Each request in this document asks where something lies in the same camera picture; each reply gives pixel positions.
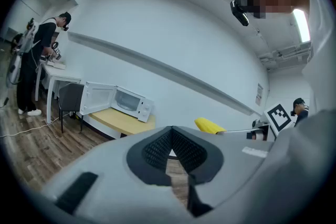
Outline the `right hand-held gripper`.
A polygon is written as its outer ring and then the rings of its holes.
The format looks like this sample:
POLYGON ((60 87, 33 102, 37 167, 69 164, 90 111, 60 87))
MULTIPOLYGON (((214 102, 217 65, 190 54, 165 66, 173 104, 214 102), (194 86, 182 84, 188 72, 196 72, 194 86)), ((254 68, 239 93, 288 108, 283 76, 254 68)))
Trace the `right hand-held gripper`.
POLYGON ((278 103, 266 109, 259 120, 254 120, 252 129, 219 131, 216 134, 247 133, 247 139, 250 140, 275 141, 282 130, 292 126, 290 115, 278 103))

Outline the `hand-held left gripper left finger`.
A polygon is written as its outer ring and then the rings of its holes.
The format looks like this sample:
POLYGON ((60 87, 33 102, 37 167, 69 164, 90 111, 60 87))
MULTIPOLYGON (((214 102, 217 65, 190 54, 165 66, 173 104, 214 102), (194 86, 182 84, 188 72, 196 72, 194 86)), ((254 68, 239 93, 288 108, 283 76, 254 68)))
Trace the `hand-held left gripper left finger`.
POLYGON ((56 224, 189 224, 166 164, 176 126, 100 144, 34 195, 56 224))

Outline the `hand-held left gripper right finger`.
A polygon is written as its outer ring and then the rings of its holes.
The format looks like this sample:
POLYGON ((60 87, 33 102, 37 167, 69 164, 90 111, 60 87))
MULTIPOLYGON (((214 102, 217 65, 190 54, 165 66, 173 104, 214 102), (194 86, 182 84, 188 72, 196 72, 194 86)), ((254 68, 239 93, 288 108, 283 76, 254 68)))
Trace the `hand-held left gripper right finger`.
POLYGON ((248 140, 246 132, 206 134, 174 126, 170 144, 188 174, 187 209, 199 217, 236 193, 256 172, 272 142, 248 140))

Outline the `yellow banana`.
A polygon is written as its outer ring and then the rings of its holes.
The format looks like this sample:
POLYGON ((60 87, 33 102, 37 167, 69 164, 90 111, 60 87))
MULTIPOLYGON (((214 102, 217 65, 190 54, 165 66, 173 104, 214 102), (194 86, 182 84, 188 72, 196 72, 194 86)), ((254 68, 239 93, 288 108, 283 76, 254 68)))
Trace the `yellow banana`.
POLYGON ((213 123, 212 121, 206 118, 197 118, 196 120, 194 120, 194 122, 196 126, 198 127, 198 129, 202 132, 206 132, 210 134, 226 132, 226 130, 223 127, 213 123))

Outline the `white microwave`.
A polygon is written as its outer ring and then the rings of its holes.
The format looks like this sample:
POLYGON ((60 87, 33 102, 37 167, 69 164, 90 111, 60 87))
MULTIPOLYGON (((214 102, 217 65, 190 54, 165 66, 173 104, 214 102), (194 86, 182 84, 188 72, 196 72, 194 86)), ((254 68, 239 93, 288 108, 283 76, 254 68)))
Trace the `white microwave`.
POLYGON ((86 115, 113 108, 146 123, 152 107, 153 101, 124 88, 86 82, 81 98, 80 113, 86 115))

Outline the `light wooden table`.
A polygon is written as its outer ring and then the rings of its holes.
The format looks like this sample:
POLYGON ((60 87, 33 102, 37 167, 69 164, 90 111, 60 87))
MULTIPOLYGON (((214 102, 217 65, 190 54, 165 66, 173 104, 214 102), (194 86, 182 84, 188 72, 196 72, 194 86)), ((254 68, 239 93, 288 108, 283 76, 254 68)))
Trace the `light wooden table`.
POLYGON ((123 135, 133 135, 155 129, 155 116, 150 115, 146 123, 125 113, 108 108, 90 113, 84 117, 86 123, 111 138, 118 139, 123 135))

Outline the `dark grey chair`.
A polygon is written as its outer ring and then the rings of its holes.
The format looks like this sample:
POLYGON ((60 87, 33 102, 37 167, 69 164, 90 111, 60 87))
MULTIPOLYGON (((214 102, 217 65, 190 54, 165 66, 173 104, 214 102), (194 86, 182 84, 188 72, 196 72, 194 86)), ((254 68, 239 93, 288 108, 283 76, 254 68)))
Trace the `dark grey chair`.
POLYGON ((80 111, 83 90, 83 84, 74 82, 71 82, 59 89, 58 105, 62 133, 64 132, 64 112, 76 113, 80 111))

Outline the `person's white shirt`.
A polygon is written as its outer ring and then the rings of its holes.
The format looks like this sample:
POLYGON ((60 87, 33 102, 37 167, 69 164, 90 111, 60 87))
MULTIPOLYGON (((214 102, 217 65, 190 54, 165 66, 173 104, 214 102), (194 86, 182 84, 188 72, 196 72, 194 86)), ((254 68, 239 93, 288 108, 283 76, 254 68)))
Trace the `person's white shirt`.
POLYGON ((307 15, 309 115, 283 130, 251 178, 209 214, 214 224, 323 224, 334 215, 336 11, 330 0, 310 0, 307 15))

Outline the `white desk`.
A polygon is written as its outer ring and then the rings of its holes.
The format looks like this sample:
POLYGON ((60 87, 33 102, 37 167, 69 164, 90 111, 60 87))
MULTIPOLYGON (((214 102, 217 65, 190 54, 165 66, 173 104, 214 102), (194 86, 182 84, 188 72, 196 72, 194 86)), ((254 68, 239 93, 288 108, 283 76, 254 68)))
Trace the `white desk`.
POLYGON ((65 81, 65 82, 75 82, 80 83, 81 76, 69 69, 58 69, 47 64, 46 61, 40 60, 40 65, 37 68, 37 77, 35 84, 35 101, 38 101, 39 96, 39 84, 41 71, 45 70, 46 74, 49 75, 50 81, 48 86, 47 93, 47 105, 46 105, 46 121, 48 124, 51 123, 51 103, 53 97, 53 89, 56 81, 65 81))

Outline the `long ceiling light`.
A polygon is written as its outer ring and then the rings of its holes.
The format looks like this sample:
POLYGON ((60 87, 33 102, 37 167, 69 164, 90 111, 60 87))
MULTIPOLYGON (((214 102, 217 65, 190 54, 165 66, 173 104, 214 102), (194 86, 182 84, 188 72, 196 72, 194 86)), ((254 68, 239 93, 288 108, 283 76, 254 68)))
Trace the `long ceiling light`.
POLYGON ((301 38, 301 42, 309 42, 310 41, 310 32, 308 27, 308 22, 306 19, 306 15, 304 11, 300 9, 294 9, 293 15, 296 19, 297 26, 299 29, 299 34, 301 38))

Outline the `white rounded appliance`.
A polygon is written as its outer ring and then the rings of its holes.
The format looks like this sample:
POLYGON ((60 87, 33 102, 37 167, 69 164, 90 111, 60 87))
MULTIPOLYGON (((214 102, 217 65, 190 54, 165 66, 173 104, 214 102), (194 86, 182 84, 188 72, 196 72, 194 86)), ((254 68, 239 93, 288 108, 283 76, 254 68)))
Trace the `white rounded appliance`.
POLYGON ((9 88, 18 83, 21 60, 22 56, 15 52, 7 69, 6 85, 9 88))

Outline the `white wall poster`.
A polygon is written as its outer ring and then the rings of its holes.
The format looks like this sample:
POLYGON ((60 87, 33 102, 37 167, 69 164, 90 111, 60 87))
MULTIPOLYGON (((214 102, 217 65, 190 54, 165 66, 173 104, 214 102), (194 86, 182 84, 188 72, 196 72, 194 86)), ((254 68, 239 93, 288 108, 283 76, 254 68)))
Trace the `white wall poster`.
POLYGON ((263 94, 263 87, 259 83, 258 86, 257 86, 257 93, 256 93, 256 100, 255 100, 255 103, 258 106, 261 106, 261 101, 262 101, 262 97, 263 97, 262 94, 263 94))

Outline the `white ceiling duct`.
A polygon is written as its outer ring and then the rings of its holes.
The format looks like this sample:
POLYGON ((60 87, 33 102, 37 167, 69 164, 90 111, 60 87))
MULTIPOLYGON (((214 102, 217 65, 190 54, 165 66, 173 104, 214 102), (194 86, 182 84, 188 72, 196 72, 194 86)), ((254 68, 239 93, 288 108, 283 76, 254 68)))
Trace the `white ceiling duct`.
POLYGON ((292 47, 281 48, 258 56, 268 72, 306 65, 310 54, 311 42, 304 42, 292 47))

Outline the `grey wall rail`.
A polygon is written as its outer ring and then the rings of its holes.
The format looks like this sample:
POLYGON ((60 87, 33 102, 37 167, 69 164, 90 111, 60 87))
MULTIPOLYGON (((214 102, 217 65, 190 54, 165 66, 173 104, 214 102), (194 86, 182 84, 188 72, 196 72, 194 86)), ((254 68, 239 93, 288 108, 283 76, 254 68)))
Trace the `grey wall rail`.
POLYGON ((227 95, 226 93, 215 88, 214 86, 190 74, 187 74, 184 71, 176 69, 170 65, 167 65, 161 61, 148 57, 134 50, 124 48, 108 41, 89 37, 82 34, 77 34, 74 32, 69 32, 68 39, 70 41, 79 43, 86 47, 108 54, 110 56, 114 56, 120 60, 131 63, 137 67, 150 71, 170 81, 174 81, 184 87, 187 87, 197 93, 200 93, 246 115, 256 114, 258 116, 261 116, 260 112, 248 107, 247 105, 227 95))

